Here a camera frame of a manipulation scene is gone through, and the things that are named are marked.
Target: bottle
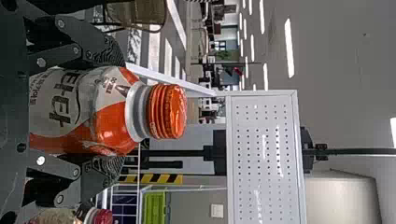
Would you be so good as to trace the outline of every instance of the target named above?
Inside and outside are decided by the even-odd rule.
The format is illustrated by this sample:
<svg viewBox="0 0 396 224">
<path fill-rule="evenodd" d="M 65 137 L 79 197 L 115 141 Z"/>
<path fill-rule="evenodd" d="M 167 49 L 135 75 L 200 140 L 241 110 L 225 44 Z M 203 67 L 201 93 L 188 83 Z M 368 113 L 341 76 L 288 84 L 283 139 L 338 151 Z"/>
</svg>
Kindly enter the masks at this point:
<svg viewBox="0 0 396 224">
<path fill-rule="evenodd" d="M 113 213 L 108 209 L 98 209 L 89 203 L 73 208 L 48 208 L 27 224 L 112 224 Z"/>
<path fill-rule="evenodd" d="M 187 120 L 182 88 L 115 66 L 30 77 L 29 104 L 30 147 L 53 154 L 125 155 L 145 138 L 181 137 Z"/>
</svg>

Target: metal rack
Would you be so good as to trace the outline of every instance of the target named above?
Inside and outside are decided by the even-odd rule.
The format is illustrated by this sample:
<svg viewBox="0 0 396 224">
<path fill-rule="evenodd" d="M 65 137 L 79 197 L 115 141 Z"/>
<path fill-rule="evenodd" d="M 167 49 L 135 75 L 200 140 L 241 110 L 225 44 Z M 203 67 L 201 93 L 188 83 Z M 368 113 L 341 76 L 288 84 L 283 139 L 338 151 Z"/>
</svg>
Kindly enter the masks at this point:
<svg viewBox="0 0 396 224">
<path fill-rule="evenodd" d="M 127 67 L 188 97 L 225 98 L 229 224 L 306 223 L 297 91 L 213 91 Z"/>
<path fill-rule="evenodd" d="M 137 150 L 137 155 L 133 156 L 126 156 L 125 160 L 128 159 L 137 159 L 137 165 L 123 165 L 122 167 L 125 168 L 134 168 L 135 172 L 129 173 L 127 175 L 120 175 L 120 176 L 140 176 L 141 174 L 141 145 L 139 144 Z M 108 189 L 105 189 L 102 192 L 102 206 L 101 208 L 110 209 L 113 212 L 114 220 L 118 223 L 126 223 L 123 222 L 124 218 L 132 217 L 135 219 L 135 223 L 138 224 L 139 222 L 139 214 L 141 214 L 141 209 L 139 207 L 140 204 L 140 194 L 141 194 L 141 186 L 140 178 L 137 178 L 136 184 L 116 184 L 111 186 Z"/>
</svg>

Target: ceiling light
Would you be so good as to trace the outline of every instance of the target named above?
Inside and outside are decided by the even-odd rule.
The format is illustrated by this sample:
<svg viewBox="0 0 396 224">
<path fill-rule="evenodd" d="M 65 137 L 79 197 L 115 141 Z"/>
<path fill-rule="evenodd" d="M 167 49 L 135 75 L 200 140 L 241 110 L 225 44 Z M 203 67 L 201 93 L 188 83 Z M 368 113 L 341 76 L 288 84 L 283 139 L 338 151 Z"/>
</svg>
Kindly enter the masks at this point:
<svg viewBox="0 0 396 224">
<path fill-rule="evenodd" d="M 244 41 L 241 39 L 241 46 L 239 46 L 239 48 L 241 49 L 241 57 L 244 56 Z"/>
<path fill-rule="evenodd" d="M 267 63 L 264 64 L 262 67 L 262 70 L 264 72 L 264 90 L 268 91 L 268 68 L 267 68 Z"/>
<path fill-rule="evenodd" d="M 248 39 L 247 19 L 244 19 L 244 38 Z"/>
<path fill-rule="evenodd" d="M 244 25 L 242 24 L 242 12 L 239 12 L 239 29 L 242 30 Z"/>
<path fill-rule="evenodd" d="M 245 89 L 245 75 L 242 75 L 242 89 L 241 90 L 244 90 Z"/>
<path fill-rule="evenodd" d="M 262 35 L 265 32 L 265 17 L 264 17 L 264 2 L 260 0 L 260 25 L 262 28 Z"/>
<path fill-rule="evenodd" d="M 251 61 L 254 62 L 254 35 L 250 35 L 250 52 L 251 52 Z"/>
<path fill-rule="evenodd" d="M 247 71 L 246 75 L 247 75 L 247 78 L 248 78 L 248 56 L 245 57 L 245 67 L 246 67 L 246 71 Z"/>
<path fill-rule="evenodd" d="M 392 131 L 393 147 L 396 147 L 396 118 L 390 119 L 390 129 Z"/>
<path fill-rule="evenodd" d="M 251 0 L 248 0 L 248 14 L 250 16 L 253 14 L 253 4 L 251 3 Z"/>
<path fill-rule="evenodd" d="M 285 22 L 286 56 L 288 59 L 289 78 L 294 76 L 293 43 L 291 39 L 290 19 Z"/>
</svg>

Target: chair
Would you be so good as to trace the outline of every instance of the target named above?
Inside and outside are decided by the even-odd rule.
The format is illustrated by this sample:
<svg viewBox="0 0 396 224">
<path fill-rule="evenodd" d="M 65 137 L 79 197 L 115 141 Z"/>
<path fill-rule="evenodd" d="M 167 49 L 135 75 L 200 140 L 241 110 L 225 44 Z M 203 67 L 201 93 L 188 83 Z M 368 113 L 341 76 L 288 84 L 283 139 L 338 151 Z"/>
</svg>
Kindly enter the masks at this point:
<svg viewBox="0 0 396 224">
<path fill-rule="evenodd" d="M 106 3 L 102 6 L 103 21 L 93 25 L 117 26 L 106 33 L 113 33 L 127 28 L 134 28 L 150 33 L 159 33 L 167 20 L 166 0 L 134 0 L 129 2 Z M 144 25 L 159 25 L 157 30 L 150 30 Z"/>
</svg>

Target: window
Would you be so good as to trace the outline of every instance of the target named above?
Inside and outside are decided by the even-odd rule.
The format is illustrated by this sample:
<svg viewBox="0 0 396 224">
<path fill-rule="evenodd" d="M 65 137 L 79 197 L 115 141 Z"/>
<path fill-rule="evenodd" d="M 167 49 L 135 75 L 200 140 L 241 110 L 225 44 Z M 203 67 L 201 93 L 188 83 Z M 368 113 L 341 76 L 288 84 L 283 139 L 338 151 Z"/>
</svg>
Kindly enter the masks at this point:
<svg viewBox="0 0 396 224">
<path fill-rule="evenodd" d="M 225 41 L 215 41 L 214 46 L 215 46 L 215 50 L 226 50 Z"/>
</svg>

